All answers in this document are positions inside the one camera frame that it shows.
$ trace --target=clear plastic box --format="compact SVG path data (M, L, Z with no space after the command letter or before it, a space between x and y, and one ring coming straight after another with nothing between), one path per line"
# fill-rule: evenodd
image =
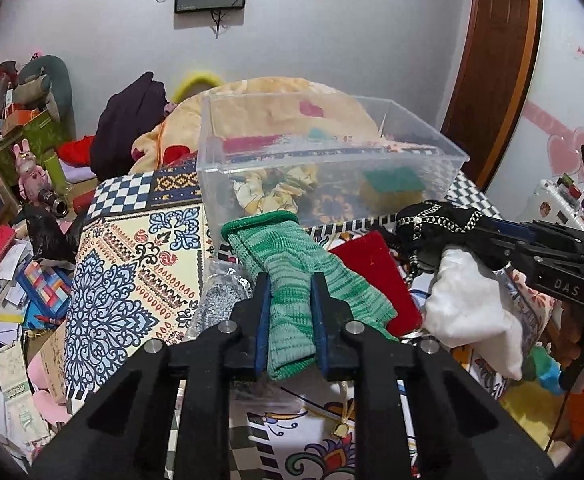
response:
M388 99L211 96L201 120L197 173L216 248L223 224L265 210L291 210L311 227L442 200L469 160Z

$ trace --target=red cloth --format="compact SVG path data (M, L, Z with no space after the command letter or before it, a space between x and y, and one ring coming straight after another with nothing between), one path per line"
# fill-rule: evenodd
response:
M56 154L64 163L76 168L90 165L90 146L94 136L83 137L81 140L71 140L56 149Z
M74 212L76 214L79 214L84 209L88 209L90 207L95 192L96 190L93 189L91 191L88 191L87 193L79 195L74 200L72 200L72 209L74 209Z
M423 320L410 291L396 267L396 263L381 233L372 231L354 238L330 251L338 256L348 269L363 276L382 292L396 310L397 316L387 324L387 331L400 337L421 326Z
M177 166L183 164L184 160L196 156L197 153L191 153L187 146L181 146L180 144L168 146L163 152L163 167L176 168Z

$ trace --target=teal cloth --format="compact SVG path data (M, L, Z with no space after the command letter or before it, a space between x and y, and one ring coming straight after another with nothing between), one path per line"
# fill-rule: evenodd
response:
M291 377L314 362L310 277L323 272L330 295L350 305L352 316L394 339L385 325L396 315L389 300L363 277L325 251L285 211L229 222L221 230L253 280L267 272L272 282L268 374Z

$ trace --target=wooden door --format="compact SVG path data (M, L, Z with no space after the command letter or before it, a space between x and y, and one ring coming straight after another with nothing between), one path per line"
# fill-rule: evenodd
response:
M442 131L485 188L510 140L530 83L540 0L472 0L466 47Z

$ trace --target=stuffed toy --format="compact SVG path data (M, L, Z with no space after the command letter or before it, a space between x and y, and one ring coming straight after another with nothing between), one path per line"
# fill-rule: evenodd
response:
M16 157L14 165L19 175L21 197L30 200L34 205L40 205L38 194L42 189L51 189L50 178L43 168L37 165L37 159L30 151L28 139L23 139L23 150L18 144L12 149Z
M34 109L44 101L53 121L64 120L72 106L72 87L66 64L56 56L40 56L19 72L12 102Z

